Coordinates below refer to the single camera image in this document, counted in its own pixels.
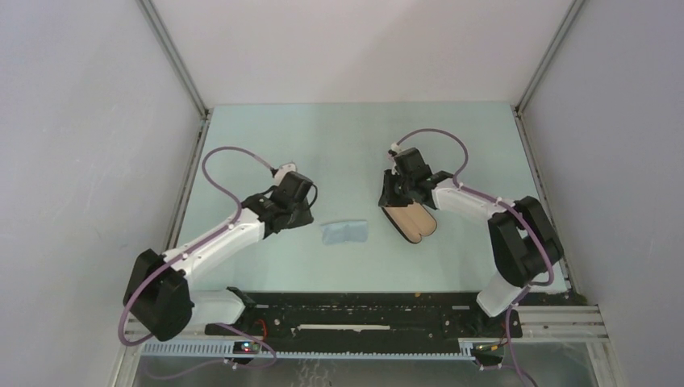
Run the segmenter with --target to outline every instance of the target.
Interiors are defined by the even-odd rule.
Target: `light green table surface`
[[[314,224],[283,231],[228,258],[198,289],[291,292],[478,291],[495,271],[486,224],[432,211],[435,234],[413,245],[377,207],[386,151],[404,134],[437,127],[459,136],[470,162],[461,179],[494,196],[537,196],[518,130],[505,103],[429,102],[219,106],[202,154],[233,145],[274,166],[294,161],[319,187]],[[458,145],[433,133],[409,139],[433,171],[453,172],[463,159]],[[221,152],[208,170],[239,198],[271,185],[270,174],[249,156]],[[180,243],[190,241],[235,210],[201,172],[195,177]],[[324,246],[320,224],[367,219],[366,243]],[[546,291],[565,291],[561,270]]]

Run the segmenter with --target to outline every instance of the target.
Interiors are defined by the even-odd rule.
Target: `purple cable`
[[[424,133],[424,132],[432,132],[432,133],[440,133],[442,135],[446,135],[447,137],[454,139],[460,146],[461,149],[463,149],[463,155],[464,155],[464,160],[463,164],[459,169],[456,170],[456,172],[453,173],[453,184],[458,187],[461,185],[461,183],[458,181],[458,175],[465,169],[465,166],[468,164],[469,156],[468,156],[468,148],[465,146],[463,141],[456,137],[454,134],[449,133],[448,131],[445,131],[443,129],[433,129],[426,127],[424,129],[417,129],[415,131],[412,131],[408,133],[407,135],[403,136],[399,141],[397,141],[397,145],[400,145],[404,141],[406,141],[408,138],[412,137],[413,135],[417,135],[419,133]],[[505,208],[508,212],[513,214],[516,219],[518,219],[518,222],[523,226],[525,231],[530,235],[530,238],[532,238],[532,242],[534,242],[536,248],[539,250],[539,253],[541,254],[542,260],[544,260],[544,265],[546,266],[546,269],[548,271],[548,280],[546,282],[532,282],[531,285],[539,285],[539,286],[548,286],[553,283],[554,280],[554,275],[553,275],[553,266],[551,265],[551,260],[548,258],[548,254],[546,254],[546,251],[544,250],[544,246],[541,244],[539,241],[539,238],[536,236],[530,225],[525,221],[523,216],[516,211],[513,207],[509,206],[508,204],[504,202],[497,202],[496,198],[491,197],[490,195],[477,191],[475,189],[472,189],[470,187],[466,187],[463,185],[461,187],[465,192],[471,193],[473,195],[479,196],[480,198],[483,198],[489,202],[493,202],[494,204],[501,205],[501,207]]]
[[[469,194],[473,194],[475,196],[478,196],[480,198],[483,198],[489,202],[494,203],[497,206],[501,206],[506,209],[506,211],[510,212],[515,216],[516,219],[518,219],[518,222],[523,226],[525,231],[528,232],[528,235],[530,235],[530,238],[532,239],[532,242],[535,244],[537,250],[539,250],[539,253],[541,254],[541,259],[544,260],[544,266],[546,266],[546,270],[548,271],[548,280],[546,282],[531,282],[530,285],[539,285],[539,286],[549,286],[553,283],[555,280],[555,276],[553,275],[553,265],[551,264],[551,260],[548,258],[548,254],[546,253],[546,250],[544,249],[544,246],[541,244],[541,241],[539,241],[539,237],[536,236],[535,232],[532,230],[532,227],[530,227],[529,223],[525,221],[523,216],[520,214],[520,212],[516,211],[515,208],[512,206],[509,206],[505,202],[497,202],[497,199],[486,194],[483,192],[480,192],[476,189],[472,189],[468,186],[462,185],[461,183],[454,182],[454,185],[458,187],[459,185],[461,186],[460,189],[464,190],[465,192]]]
[[[523,376],[525,376],[527,373],[518,365],[518,359],[515,357],[515,350],[513,349],[513,342],[511,341],[511,312],[513,311],[513,305],[517,304],[525,298],[525,296],[528,295],[530,292],[530,287],[525,286],[525,289],[518,295],[518,297],[511,302],[511,305],[508,306],[508,309],[506,310],[506,340],[508,340],[508,351],[511,352],[511,360],[513,361],[513,369],[515,372],[518,374],[518,377],[520,378],[520,381],[523,382],[523,385],[525,385],[525,379]],[[536,385],[536,382],[534,379],[532,379],[529,375],[528,378],[532,381],[534,385]]]
[[[231,332],[233,332],[233,333],[235,333],[235,334],[237,334],[237,335],[240,335],[240,336],[242,336],[242,337],[244,337],[244,338],[246,338],[246,339],[252,340],[254,343],[258,343],[258,344],[261,345],[263,348],[266,348],[266,350],[269,351],[269,352],[271,353],[271,355],[273,355],[273,358],[271,358],[271,361],[268,362],[267,364],[262,364],[262,365],[237,364],[237,363],[231,362],[231,361],[228,360],[228,359],[212,359],[212,360],[205,361],[204,363],[197,364],[197,365],[195,365],[194,367],[190,367],[190,368],[185,369],[185,370],[183,370],[183,371],[180,371],[180,372],[178,372],[178,373],[174,373],[173,375],[164,375],[164,376],[162,376],[162,377],[157,376],[157,375],[152,375],[152,374],[149,372],[149,367],[148,367],[149,364],[146,364],[146,365],[144,366],[145,375],[146,375],[147,377],[149,377],[149,378],[151,378],[151,379],[154,379],[154,380],[157,380],[157,381],[170,381],[170,380],[172,380],[172,379],[176,379],[176,378],[179,378],[179,377],[183,377],[183,376],[185,376],[185,375],[187,375],[187,374],[189,374],[189,373],[191,373],[191,372],[194,372],[194,371],[196,371],[196,370],[198,370],[198,369],[200,369],[200,368],[203,368],[203,367],[206,367],[207,365],[212,365],[212,364],[219,364],[219,363],[221,363],[221,364],[230,364],[230,365],[232,365],[232,366],[235,367],[235,368],[243,368],[243,369],[261,369],[261,368],[270,367],[270,366],[272,366],[272,365],[274,365],[274,364],[276,363],[276,361],[277,361],[277,353],[275,352],[275,350],[273,350],[273,348],[272,348],[270,345],[268,345],[267,343],[265,343],[263,340],[259,340],[259,339],[257,339],[256,337],[254,337],[254,336],[252,336],[252,335],[250,335],[250,334],[248,334],[248,333],[242,332],[241,330],[239,330],[239,329],[237,329],[237,328],[231,327],[230,325],[223,324],[223,323],[221,323],[221,322],[220,322],[220,323],[217,323],[216,325],[218,325],[218,326],[220,326],[220,327],[222,327],[222,328],[228,329],[229,331],[231,331]]]
[[[477,360],[475,360],[475,363],[480,367],[480,369],[482,371],[498,371],[499,369],[512,369],[515,371],[515,368],[510,366],[510,365],[501,364],[501,367],[499,367],[498,365],[487,365],[487,366],[485,366],[485,365],[480,364],[480,362]],[[532,378],[532,375],[530,375],[529,373],[527,373],[525,371],[523,371],[523,375],[532,383],[532,385],[534,385],[534,387],[539,387],[539,385],[536,383],[536,381]]]
[[[399,141],[397,141],[397,145],[401,145],[401,143],[403,143],[404,141],[406,141],[409,137],[412,137],[413,135],[417,135],[419,133],[424,133],[426,131],[429,131],[431,133],[440,133],[442,135],[446,135],[447,137],[455,140],[461,146],[461,149],[463,149],[463,157],[464,157],[463,164],[461,164],[461,167],[459,167],[459,169],[457,169],[456,172],[453,173],[453,181],[454,181],[454,184],[456,184],[456,178],[458,177],[458,174],[463,172],[463,170],[465,169],[465,166],[468,165],[469,156],[468,156],[468,148],[465,147],[465,144],[463,144],[463,141],[461,141],[461,139],[459,139],[458,137],[456,137],[452,133],[449,133],[448,131],[445,131],[442,129],[433,129],[430,127],[426,127],[424,129],[417,129],[417,130],[412,131],[411,133],[403,136]]]
[[[435,133],[441,133],[441,134],[446,135],[447,137],[449,137],[449,138],[451,138],[451,139],[456,140],[456,142],[457,142],[457,143],[461,146],[461,148],[463,149],[463,153],[464,153],[464,155],[465,155],[465,159],[463,160],[463,164],[461,165],[461,167],[460,167],[459,169],[457,169],[456,172],[453,174],[453,184],[454,184],[456,187],[460,187],[460,189],[463,189],[465,192],[468,192],[468,193],[470,193],[470,194],[473,194],[473,195],[475,195],[475,196],[478,196],[478,197],[480,197],[480,198],[483,198],[483,199],[485,199],[485,200],[487,200],[487,201],[489,201],[489,202],[494,203],[495,205],[498,205],[498,206],[503,207],[504,209],[506,209],[506,211],[510,212],[510,213],[518,220],[518,222],[520,223],[520,225],[523,226],[523,228],[525,229],[525,231],[528,233],[528,235],[529,235],[530,238],[532,239],[532,242],[535,244],[535,247],[537,248],[537,250],[539,250],[539,253],[541,254],[542,260],[544,260],[544,265],[546,266],[546,270],[548,271],[548,280],[547,280],[546,282],[531,282],[528,286],[525,287],[525,289],[523,290],[523,292],[520,293],[520,294],[518,295],[517,298],[515,298],[515,300],[511,303],[511,305],[508,306],[508,309],[507,309],[507,311],[506,311],[506,338],[508,339],[508,343],[509,343],[509,344],[508,344],[508,347],[510,348],[510,351],[511,351],[511,358],[513,359],[513,366],[512,366],[512,367],[511,367],[511,366],[502,366],[503,368],[512,368],[512,369],[514,369],[515,372],[516,372],[516,373],[518,374],[518,376],[520,377],[520,380],[523,382],[523,385],[525,385],[525,379],[524,379],[524,378],[526,377],[526,378],[528,378],[530,381],[532,381],[532,383],[534,384],[535,387],[538,387],[538,385],[537,385],[537,383],[534,381],[534,379],[532,379],[532,377],[531,377],[527,372],[525,372],[523,369],[520,368],[520,366],[518,366],[518,360],[515,358],[515,350],[513,349],[513,345],[512,345],[512,343],[511,343],[511,326],[510,326],[510,321],[511,321],[511,312],[513,311],[513,305],[515,305],[515,304],[517,304],[518,302],[520,302],[520,300],[522,300],[522,299],[529,293],[529,291],[530,291],[530,286],[532,286],[532,285],[548,286],[548,285],[551,285],[551,284],[553,283],[553,281],[554,281],[554,279],[555,279],[555,276],[554,276],[554,274],[553,274],[553,265],[551,265],[551,260],[548,258],[548,254],[546,253],[546,250],[544,249],[544,246],[543,246],[543,245],[541,244],[541,242],[539,241],[539,237],[536,236],[535,232],[532,230],[532,228],[530,227],[530,225],[525,221],[525,219],[523,218],[523,216],[522,216],[518,211],[515,210],[515,208],[513,208],[512,206],[509,206],[509,205],[508,205],[507,203],[505,203],[505,202],[499,202],[499,201],[497,201],[496,198],[494,198],[494,197],[492,197],[492,196],[490,196],[490,195],[488,195],[488,194],[486,194],[486,193],[483,193],[483,192],[480,192],[480,191],[478,191],[478,190],[476,190],[476,189],[472,189],[472,188],[470,188],[470,187],[467,187],[467,186],[465,186],[465,185],[462,185],[462,184],[458,181],[458,175],[459,175],[459,173],[461,173],[461,172],[463,171],[463,169],[465,169],[465,166],[468,164],[468,159],[469,159],[469,157],[468,157],[468,149],[466,148],[465,144],[463,144],[463,141],[461,141],[458,137],[456,137],[456,136],[453,135],[452,133],[449,133],[448,131],[444,131],[444,130],[442,130],[442,129],[425,128],[425,129],[418,129],[418,130],[412,131],[411,133],[409,133],[409,134],[403,136],[403,137],[397,142],[397,145],[400,145],[402,142],[404,142],[406,139],[408,139],[409,137],[411,137],[411,136],[413,136],[413,135],[416,135],[416,134],[422,133],[422,132],[426,132],[426,131],[435,132]]]
[[[223,188],[219,183],[214,181],[214,179],[212,179],[211,176],[209,176],[209,173],[206,171],[206,162],[216,152],[221,152],[221,151],[238,151],[238,152],[246,153],[246,154],[250,155],[251,157],[253,157],[256,161],[259,161],[260,163],[262,163],[269,170],[273,170],[273,167],[271,166],[271,164],[267,163],[261,157],[257,156],[256,154],[254,154],[254,153],[252,153],[252,152],[250,152],[244,148],[219,147],[216,149],[212,149],[209,153],[207,153],[206,156],[204,156],[204,160],[202,160],[202,173],[204,174],[204,177],[216,189],[218,189],[219,191],[223,192],[224,194],[228,195],[231,199],[233,199],[233,201],[237,205],[237,211],[236,211],[235,216],[233,216],[233,219],[231,219],[231,221],[228,222],[228,224],[223,225],[218,230],[216,230],[216,231],[212,232],[210,235],[208,235],[206,238],[204,238],[204,239],[200,240],[199,242],[197,242],[196,244],[190,246],[187,250],[184,251],[184,253],[192,254],[193,252],[195,252],[196,250],[198,250],[199,248],[201,248],[205,244],[212,241],[217,236],[223,234],[226,230],[228,230],[230,225],[235,224],[235,222],[237,222],[238,219],[240,219],[240,215],[242,214],[242,205],[240,204],[239,198],[236,195],[234,195],[231,191]],[[160,276],[160,274],[162,274],[167,268],[170,268],[171,266],[173,266],[181,258],[182,258],[182,254],[178,254],[177,256],[175,256],[174,258],[169,260],[168,262],[161,265],[157,270],[152,272],[152,274],[150,274],[147,278],[144,279],[144,281],[142,281],[140,283],[140,286],[138,286],[136,291],[134,291],[133,294],[131,295],[131,297],[128,299],[128,302],[126,303],[125,307],[123,308],[123,312],[121,313],[121,318],[119,319],[118,334],[119,334],[119,341],[121,342],[121,344],[125,345],[126,347],[134,347],[136,345],[144,343],[145,341],[147,341],[148,339],[150,339],[152,337],[152,334],[149,334],[149,335],[146,335],[145,337],[138,339],[138,340],[135,340],[135,341],[130,341],[130,340],[126,339],[126,332],[125,332],[124,328],[126,326],[126,320],[128,318],[128,314],[131,312],[131,308],[133,307],[133,304],[136,303],[136,301],[138,300],[138,297],[140,297],[140,295],[143,293],[143,290],[145,290],[145,288],[150,283],[152,283],[152,281],[154,281],[158,276]]]

